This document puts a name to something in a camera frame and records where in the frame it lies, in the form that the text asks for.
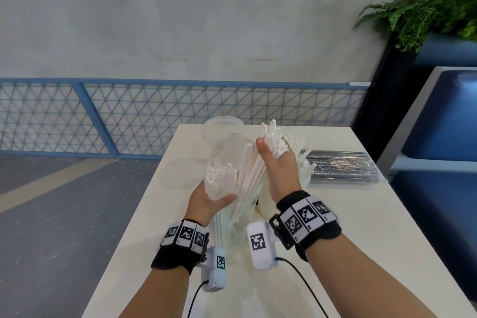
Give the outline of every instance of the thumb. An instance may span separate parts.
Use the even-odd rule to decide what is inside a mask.
[[[227,196],[224,196],[223,198],[219,199],[219,200],[216,200],[214,201],[214,207],[215,209],[217,210],[217,212],[219,212],[220,210],[222,210],[224,207],[227,207],[229,206],[231,203],[233,203],[235,201],[235,199],[237,198],[236,195],[227,195]]]
[[[255,144],[257,146],[257,151],[259,152],[260,156],[263,158],[263,161],[265,162],[266,167],[268,168],[271,163],[275,161],[273,158],[273,155],[270,152],[269,147],[265,143],[265,140],[263,137],[257,138],[255,141]]]

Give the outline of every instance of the concrete wall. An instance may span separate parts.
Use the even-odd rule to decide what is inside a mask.
[[[376,1],[0,0],[0,77],[368,81]]]

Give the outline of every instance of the black planter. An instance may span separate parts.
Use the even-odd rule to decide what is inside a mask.
[[[477,67],[477,43],[431,36],[419,54],[400,52],[388,42],[352,129],[378,161],[436,66]]]

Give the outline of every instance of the floor stripe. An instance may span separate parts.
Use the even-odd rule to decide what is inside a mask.
[[[50,190],[73,181],[92,171],[98,170],[110,163],[117,161],[116,159],[85,159],[66,169],[52,173],[36,181],[30,182],[15,190],[0,195],[0,213],[11,209],[21,203],[47,193]]]

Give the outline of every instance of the white tabletop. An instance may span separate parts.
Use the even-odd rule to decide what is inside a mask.
[[[364,151],[347,127],[283,127],[306,138],[314,149]],[[254,140],[260,126],[245,126],[242,134]],[[182,124],[134,213],[100,280],[83,318],[119,316],[150,272],[160,239],[170,223],[180,220],[188,198],[203,179],[208,148],[202,125]],[[343,232],[368,256],[417,295],[438,317],[477,317],[444,264],[387,182],[320,184],[307,188],[340,217]],[[330,317],[339,317],[310,266],[295,250],[276,243],[279,256],[292,261],[311,285]],[[227,287],[199,292],[192,317],[323,317],[299,276],[286,263],[255,271],[248,243],[227,256]],[[186,312],[200,284],[200,269],[189,283]]]

